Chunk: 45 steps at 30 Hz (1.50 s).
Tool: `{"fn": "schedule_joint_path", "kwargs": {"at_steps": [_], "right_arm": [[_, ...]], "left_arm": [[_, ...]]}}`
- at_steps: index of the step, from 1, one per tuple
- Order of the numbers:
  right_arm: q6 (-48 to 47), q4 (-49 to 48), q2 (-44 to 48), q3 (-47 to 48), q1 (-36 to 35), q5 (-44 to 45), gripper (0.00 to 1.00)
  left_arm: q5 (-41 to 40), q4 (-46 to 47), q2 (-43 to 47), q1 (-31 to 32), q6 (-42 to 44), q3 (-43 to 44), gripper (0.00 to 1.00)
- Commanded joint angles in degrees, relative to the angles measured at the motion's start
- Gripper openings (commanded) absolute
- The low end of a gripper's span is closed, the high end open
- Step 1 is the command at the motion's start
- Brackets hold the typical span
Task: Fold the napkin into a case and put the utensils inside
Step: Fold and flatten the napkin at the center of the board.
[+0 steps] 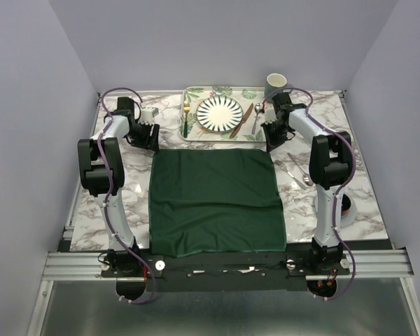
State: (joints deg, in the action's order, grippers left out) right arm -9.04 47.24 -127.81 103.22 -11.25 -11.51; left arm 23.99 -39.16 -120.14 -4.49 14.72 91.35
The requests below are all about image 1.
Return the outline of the dark green cloth napkin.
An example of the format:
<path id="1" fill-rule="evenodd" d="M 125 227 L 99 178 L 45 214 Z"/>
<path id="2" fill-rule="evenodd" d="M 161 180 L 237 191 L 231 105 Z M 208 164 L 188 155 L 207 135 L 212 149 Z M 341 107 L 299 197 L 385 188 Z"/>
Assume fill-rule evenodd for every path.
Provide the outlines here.
<path id="1" fill-rule="evenodd" d="M 263 150 L 160 150 L 153 156 L 148 205 L 154 254 L 286 248 L 274 164 Z"/>

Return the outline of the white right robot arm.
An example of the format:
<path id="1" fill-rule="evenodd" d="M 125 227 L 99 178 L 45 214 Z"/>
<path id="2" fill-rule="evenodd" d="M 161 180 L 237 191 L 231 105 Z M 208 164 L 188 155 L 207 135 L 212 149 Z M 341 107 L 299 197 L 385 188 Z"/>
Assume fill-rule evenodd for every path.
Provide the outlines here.
<path id="1" fill-rule="evenodd" d="M 308 266 L 312 272 L 324 274 L 343 258 L 347 247 L 340 239 L 338 225 L 344 189 L 355 174 L 356 156 L 350 134 L 336 132 L 315 119 L 309 113 L 314 98 L 308 91 L 300 91 L 309 97 L 308 104 L 294 104 L 284 88 L 264 98 L 272 102 L 273 109 L 260 109 L 265 114 L 261 127 L 268 153 L 289 141 L 290 133 L 300 134 L 311 144 L 309 176 L 316 184 L 317 222 Z"/>

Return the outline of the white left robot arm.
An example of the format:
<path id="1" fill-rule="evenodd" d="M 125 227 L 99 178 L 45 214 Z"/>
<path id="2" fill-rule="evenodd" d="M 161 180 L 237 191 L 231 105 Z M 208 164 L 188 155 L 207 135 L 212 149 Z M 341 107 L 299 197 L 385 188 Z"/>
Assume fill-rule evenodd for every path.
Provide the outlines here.
<path id="1" fill-rule="evenodd" d="M 158 113 L 155 107 L 119 97 L 117 109 L 106 112 L 104 126 L 77 145 L 80 183 L 99 206 L 108 230 L 109 251 L 122 254 L 117 268 L 127 277 L 140 271 L 141 259 L 123 206 L 125 169 L 120 142 L 126 140 L 135 148 L 158 152 L 160 126 L 155 123 Z"/>

